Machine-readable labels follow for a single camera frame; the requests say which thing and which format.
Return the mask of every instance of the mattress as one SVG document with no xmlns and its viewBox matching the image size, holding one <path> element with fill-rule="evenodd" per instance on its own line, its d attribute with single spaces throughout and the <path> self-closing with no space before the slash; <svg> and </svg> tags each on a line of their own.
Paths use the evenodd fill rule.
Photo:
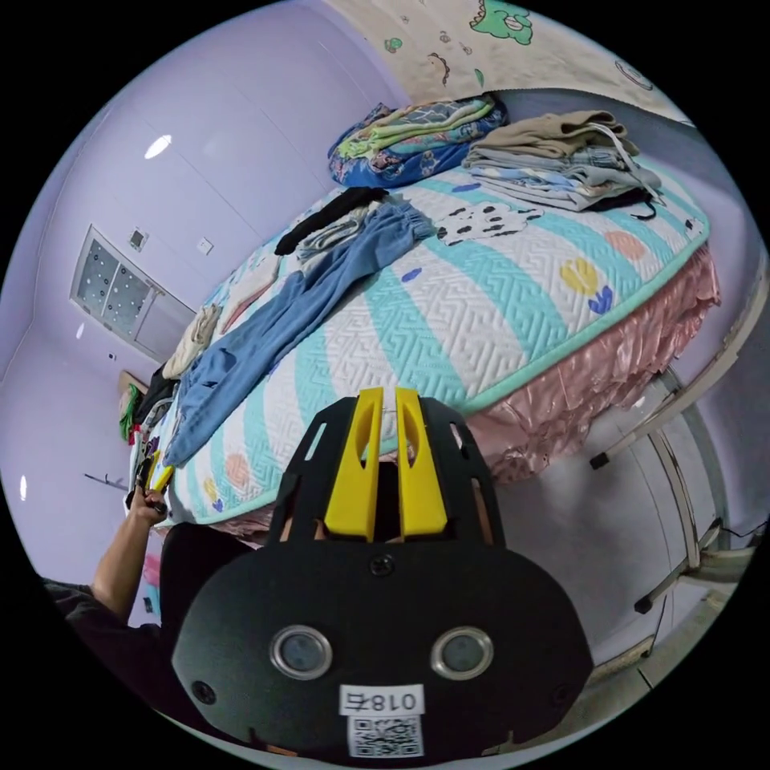
<svg viewBox="0 0 770 770">
<path fill-rule="evenodd" d="M 707 218 L 687 191 L 655 171 L 665 205 L 656 206 L 649 221 L 634 218 L 635 209 L 548 209 L 506 237 L 447 245 L 433 236 L 364 282 L 176 470 L 174 497 L 187 517 L 221 524 L 271 504 L 314 415 L 343 396 L 384 387 L 386 455 L 395 448 L 396 386 L 415 388 L 472 419 L 628 318 L 667 286 L 708 236 Z M 456 170 L 400 194 L 435 223 L 458 209 L 517 207 L 473 182 Z M 211 299 L 226 301 L 229 287 L 279 237 Z M 290 270 L 285 260 L 272 290 L 240 322 L 280 291 Z M 172 405 L 154 431 L 161 451 L 175 414 Z"/>
</svg>

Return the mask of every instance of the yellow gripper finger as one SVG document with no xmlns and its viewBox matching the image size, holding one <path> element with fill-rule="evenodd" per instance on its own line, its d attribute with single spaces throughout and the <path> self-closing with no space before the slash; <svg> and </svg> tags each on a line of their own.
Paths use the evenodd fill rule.
<svg viewBox="0 0 770 770">
<path fill-rule="evenodd" d="M 399 432 L 399 497 L 401 536 L 439 535 L 447 526 L 447 512 L 417 391 L 396 388 Z"/>
<path fill-rule="evenodd" d="M 324 517 L 331 534 L 374 540 L 382 422 L 383 389 L 361 391 Z"/>
</svg>

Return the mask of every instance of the human arm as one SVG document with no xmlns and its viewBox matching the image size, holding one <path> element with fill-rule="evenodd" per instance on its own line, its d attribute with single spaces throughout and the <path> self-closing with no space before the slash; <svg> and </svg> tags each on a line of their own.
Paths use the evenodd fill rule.
<svg viewBox="0 0 770 770">
<path fill-rule="evenodd" d="M 128 515 L 102 556 L 91 584 L 94 598 L 124 623 L 136 601 L 150 529 L 165 518 L 165 512 L 152 507 L 159 503 L 163 504 L 163 496 L 158 492 L 145 495 L 136 488 Z"/>
</svg>

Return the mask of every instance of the white label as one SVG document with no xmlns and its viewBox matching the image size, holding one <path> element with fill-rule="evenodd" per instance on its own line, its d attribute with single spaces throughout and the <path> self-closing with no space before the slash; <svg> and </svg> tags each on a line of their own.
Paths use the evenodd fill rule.
<svg viewBox="0 0 770 770">
<path fill-rule="evenodd" d="M 360 687 L 342 684 L 339 687 L 339 713 L 342 716 L 377 718 L 419 716 L 425 713 L 423 686 Z"/>
<path fill-rule="evenodd" d="M 419 716 L 349 716 L 347 718 L 348 753 L 351 757 L 359 759 L 384 760 L 424 756 L 420 719 Z"/>
</svg>

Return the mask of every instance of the stack of folded clothes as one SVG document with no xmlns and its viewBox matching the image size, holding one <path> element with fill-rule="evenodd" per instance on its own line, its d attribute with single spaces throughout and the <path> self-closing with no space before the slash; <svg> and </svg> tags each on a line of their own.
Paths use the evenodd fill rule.
<svg viewBox="0 0 770 770">
<path fill-rule="evenodd" d="M 473 142 L 463 166 L 490 191 L 570 211 L 649 202 L 661 180 L 604 111 L 543 115 Z"/>
<path fill-rule="evenodd" d="M 391 110 L 379 104 L 328 152 L 332 178 L 346 187 L 394 188 L 456 168 L 471 142 L 505 125 L 490 95 Z"/>
</svg>

